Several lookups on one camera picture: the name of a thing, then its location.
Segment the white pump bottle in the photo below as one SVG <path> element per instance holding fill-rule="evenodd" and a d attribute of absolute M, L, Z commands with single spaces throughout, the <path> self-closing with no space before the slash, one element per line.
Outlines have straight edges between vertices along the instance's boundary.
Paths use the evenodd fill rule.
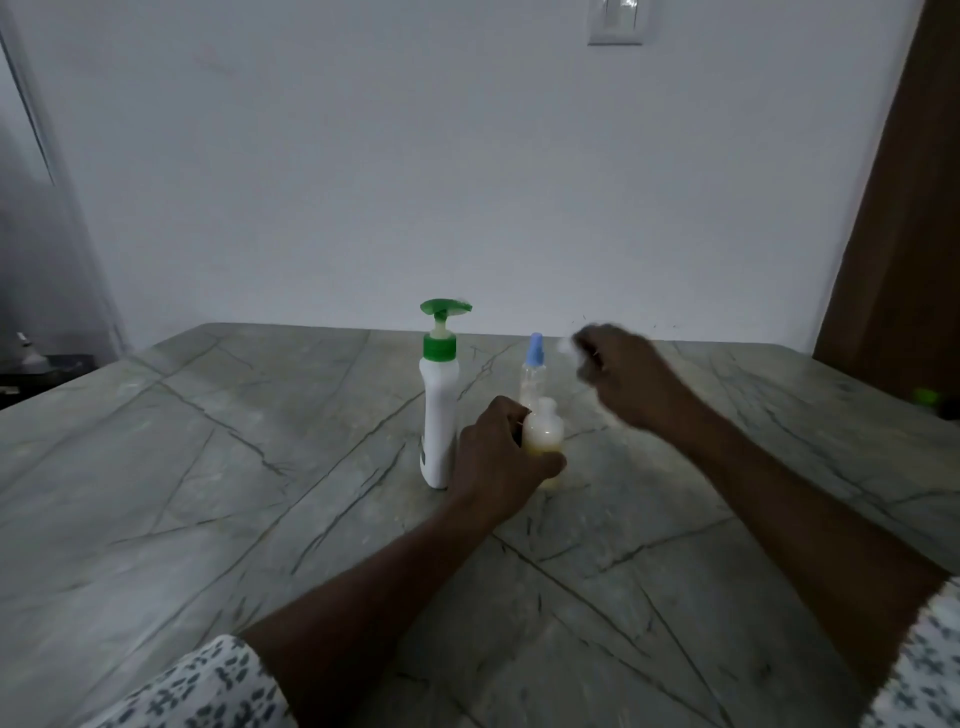
<path fill-rule="evenodd" d="M 420 310 L 433 316 L 434 328 L 423 337 L 423 435 L 420 438 L 420 472 L 431 488 L 449 484 L 457 449 L 457 337 L 446 329 L 446 318 L 467 313 L 469 303 L 431 299 Z"/>

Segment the green pump head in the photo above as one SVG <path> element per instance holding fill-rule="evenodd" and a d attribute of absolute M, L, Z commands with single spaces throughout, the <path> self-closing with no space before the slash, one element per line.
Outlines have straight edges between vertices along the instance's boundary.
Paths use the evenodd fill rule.
<path fill-rule="evenodd" d="M 446 330 L 446 317 L 459 316 L 473 310 L 466 301 L 430 299 L 420 304 L 420 310 L 433 316 L 433 330 L 423 336 L 423 358 L 427 361 L 453 361 L 457 358 L 457 337 Z"/>

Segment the patterned sleeve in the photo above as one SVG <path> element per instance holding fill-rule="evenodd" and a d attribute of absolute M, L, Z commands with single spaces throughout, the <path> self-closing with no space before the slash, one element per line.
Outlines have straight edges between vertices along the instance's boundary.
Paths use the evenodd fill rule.
<path fill-rule="evenodd" d="M 274 678 L 243 640 L 205 644 L 82 728 L 297 728 Z"/>
<path fill-rule="evenodd" d="M 960 726 L 960 578 L 921 610 L 860 726 Z"/>

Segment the hand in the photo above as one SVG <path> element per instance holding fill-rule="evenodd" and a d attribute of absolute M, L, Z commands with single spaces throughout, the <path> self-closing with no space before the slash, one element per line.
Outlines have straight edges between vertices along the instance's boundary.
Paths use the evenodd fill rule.
<path fill-rule="evenodd" d="M 530 410 L 497 397 L 477 419 L 464 427 L 450 484 L 450 506 L 462 506 L 472 524 L 493 531 L 513 516 L 546 478 L 566 467 L 559 452 L 534 455 L 517 441 Z"/>
<path fill-rule="evenodd" d="M 578 376 L 627 425 L 672 440 L 700 404 L 642 336 L 612 324 L 591 324 L 573 341 L 587 356 Z"/>

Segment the blue bottle cap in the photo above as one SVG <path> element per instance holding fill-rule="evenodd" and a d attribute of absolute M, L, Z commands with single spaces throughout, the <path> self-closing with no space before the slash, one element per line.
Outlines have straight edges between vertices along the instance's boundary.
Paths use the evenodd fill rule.
<path fill-rule="evenodd" d="M 527 365 L 531 367 L 543 366 L 543 334 L 530 334 L 530 346 L 527 349 Z"/>

